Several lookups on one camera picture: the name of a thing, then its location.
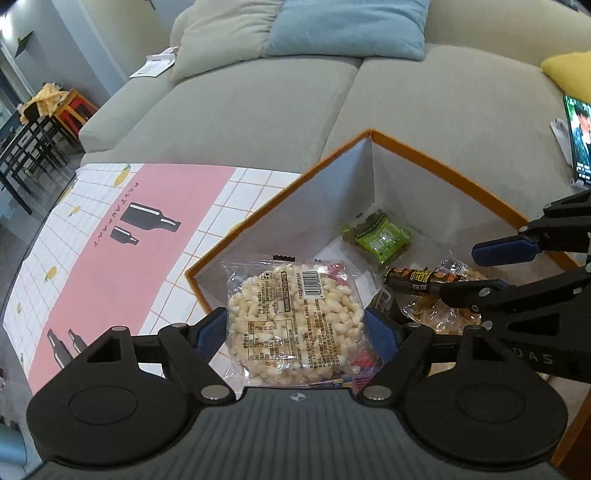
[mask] white tile pattern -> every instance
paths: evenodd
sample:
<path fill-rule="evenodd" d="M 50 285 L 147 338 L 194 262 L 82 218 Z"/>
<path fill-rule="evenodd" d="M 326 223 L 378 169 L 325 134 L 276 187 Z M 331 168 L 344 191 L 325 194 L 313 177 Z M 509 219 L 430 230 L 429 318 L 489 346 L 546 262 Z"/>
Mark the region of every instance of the white tile pattern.
<path fill-rule="evenodd" d="M 274 177 L 276 173 L 284 175 Z M 234 226 L 258 206 L 264 205 L 279 193 L 282 188 L 277 187 L 277 184 L 285 187 L 299 176 L 297 173 L 271 172 L 253 168 L 236 169 L 163 283 L 140 330 L 143 335 L 155 334 L 169 323 L 183 322 L 194 325 L 205 317 L 205 310 L 195 298 L 184 271 L 215 247 Z M 273 181 L 273 186 L 267 185 L 270 181 Z M 184 267 L 179 275 L 181 265 Z M 220 349 L 218 355 L 227 357 L 228 352 L 225 350 L 224 353 L 224 349 L 225 347 Z"/>
<path fill-rule="evenodd" d="M 27 375 L 49 312 L 78 255 L 112 202 L 142 165 L 129 166 L 126 178 L 122 179 L 125 167 L 125 164 L 92 164 L 79 169 L 74 188 L 50 213 L 30 255 L 22 263 L 8 300 L 4 328 Z M 118 177 L 120 181 L 114 186 Z M 297 178 L 299 174 L 295 173 L 237 168 L 163 282 L 139 334 L 153 335 L 170 323 L 194 325 L 201 320 L 205 311 L 191 290 L 185 270 L 237 223 Z M 227 356 L 227 349 L 222 347 L 212 365 L 221 368 L 227 363 L 223 361 Z M 155 365 L 142 364 L 141 368 L 162 374 Z"/>
<path fill-rule="evenodd" d="M 49 214 L 22 263 L 4 317 L 4 328 L 26 375 L 49 312 L 78 255 L 112 202 L 141 167 L 142 164 L 134 164 L 126 168 L 122 163 L 80 168 L 70 193 Z"/>

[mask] robotic claw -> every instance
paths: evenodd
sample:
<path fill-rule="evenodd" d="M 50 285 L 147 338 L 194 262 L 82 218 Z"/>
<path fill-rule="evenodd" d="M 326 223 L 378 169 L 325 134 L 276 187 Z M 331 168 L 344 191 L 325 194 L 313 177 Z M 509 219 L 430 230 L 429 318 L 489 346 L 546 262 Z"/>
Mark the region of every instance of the robotic claw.
<path fill-rule="evenodd" d="M 589 253 L 590 195 L 546 206 L 517 236 L 475 245 L 476 263 Z M 563 478 L 548 460 L 566 406 L 535 372 L 591 382 L 590 283 L 587 265 L 524 286 L 445 284 L 449 306 L 492 325 L 463 336 L 368 308 L 385 365 L 357 395 L 247 388 L 237 401 L 209 366 L 226 336 L 221 307 L 158 335 L 113 327 L 31 400 L 27 422 L 45 462 L 30 478 Z M 166 379 L 138 362 L 162 364 Z M 436 362 L 456 366 L 428 377 Z"/>

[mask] wooden stool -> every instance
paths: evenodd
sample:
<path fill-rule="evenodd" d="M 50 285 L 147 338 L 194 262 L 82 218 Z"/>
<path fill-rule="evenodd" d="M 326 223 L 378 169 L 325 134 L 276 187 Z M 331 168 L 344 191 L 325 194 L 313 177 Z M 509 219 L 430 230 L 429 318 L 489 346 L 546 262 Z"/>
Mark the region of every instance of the wooden stool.
<path fill-rule="evenodd" d="M 61 103 L 53 116 L 62 124 L 74 138 L 78 139 L 80 129 L 98 110 L 84 96 L 76 90 L 70 90 L 66 99 Z"/>

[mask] phone screen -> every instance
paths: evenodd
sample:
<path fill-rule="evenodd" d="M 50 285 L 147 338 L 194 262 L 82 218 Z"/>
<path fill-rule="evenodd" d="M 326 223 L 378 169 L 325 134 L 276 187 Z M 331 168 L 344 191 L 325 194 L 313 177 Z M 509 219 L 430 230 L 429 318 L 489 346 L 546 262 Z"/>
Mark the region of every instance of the phone screen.
<path fill-rule="evenodd" d="M 573 152 L 573 180 L 591 186 L 591 105 L 565 95 L 564 107 Z"/>

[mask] person on screen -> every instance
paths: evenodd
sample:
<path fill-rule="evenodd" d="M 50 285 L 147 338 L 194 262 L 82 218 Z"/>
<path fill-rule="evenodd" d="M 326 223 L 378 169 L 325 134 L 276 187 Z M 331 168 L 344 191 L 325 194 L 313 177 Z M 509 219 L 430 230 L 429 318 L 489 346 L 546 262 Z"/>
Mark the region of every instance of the person on screen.
<path fill-rule="evenodd" d="M 580 126 L 573 130 L 573 160 L 591 167 L 591 115 L 579 105 L 574 106 Z"/>

